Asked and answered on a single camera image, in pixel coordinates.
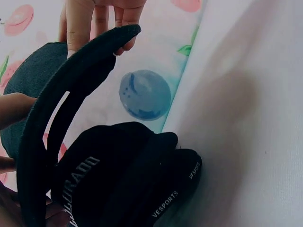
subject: green leaf print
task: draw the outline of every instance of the green leaf print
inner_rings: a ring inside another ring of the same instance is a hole
[[[185,46],[181,47],[181,49],[178,50],[178,52],[185,56],[189,56],[189,54],[191,52],[191,48],[192,48],[192,45],[185,45]]]
[[[3,64],[0,66],[0,81],[1,81],[1,78],[6,70],[6,67],[8,66],[8,62],[9,62],[9,56],[6,56]]]
[[[195,38],[197,36],[198,30],[199,30],[199,26],[196,26],[196,29],[193,33],[193,36],[191,37],[191,44],[194,44],[194,41],[195,41]]]

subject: fingernail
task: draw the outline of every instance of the fingernail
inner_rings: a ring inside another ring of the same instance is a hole
[[[67,58],[70,58],[74,53],[75,53],[75,51],[68,51]]]

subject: white fabric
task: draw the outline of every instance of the white fabric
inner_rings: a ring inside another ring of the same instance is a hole
[[[303,226],[302,9],[302,0],[206,5],[164,127],[204,162],[174,226]]]

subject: pink fruit print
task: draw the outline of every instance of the pink fruit print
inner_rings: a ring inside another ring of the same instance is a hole
[[[202,5],[202,0],[170,0],[170,1],[178,8],[189,13],[197,12]]]
[[[6,151],[4,150],[4,148],[2,146],[0,146],[0,156],[7,157]],[[7,177],[8,177],[7,173],[0,174],[0,181],[2,183],[5,183],[7,180]]]
[[[47,43],[47,36],[44,32],[38,31],[36,33],[36,43],[41,46]]]
[[[1,82],[0,82],[0,94],[3,95],[4,89],[6,85],[8,84],[9,80],[14,75],[15,71],[19,68],[19,66],[22,64],[23,61],[15,61],[14,63],[10,64],[5,70],[4,73],[1,76]]]
[[[48,137],[48,134],[45,133],[45,134],[43,135],[43,143],[44,143],[44,146],[45,146],[45,147],[47,147],[47,137]],[[61,147],[60,147],[60,152],[59,152],[59,155],[58,155],[58,160],[59,160],[59,161],[61,160],[61,158],[62,158],[63,155],[65,154],[66,150],[67,150],[67,148],[66,148],[65,144],[62,143],[62,144],[61,144]]]
[[[4,23],[4,34],[7,36],[16,36],[22,33],[30,24],[34,17],[34,9],[26,4],[18,7],[13,14]]]

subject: human hand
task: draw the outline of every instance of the human hand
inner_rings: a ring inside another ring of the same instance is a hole
[[[0,96],[0,129],[4,129],[12,123],[26,118],[35,98],[28,97],[21,93],[13,93]],[[0,156],[0,174],[15,171],[15,160],[9,157]],[[65,227],[69,223],[69,215],[63,211],[58,204],[51,203],[49,198],[46,201],[46,226]],[[21,209],[18,203],[17,192],[5,187],[0,182],[0,226],[4,227],[25,227],[22,220]]]
[[[67,42],[68,57],[89,41],[90,28],[96,34],[108,30],[108,6],[114,6],[116,27],[138,24],[146,0],[66,0],[60,16],[59,41]],[[134,46],[135,38],[115,52],[116,56]]]

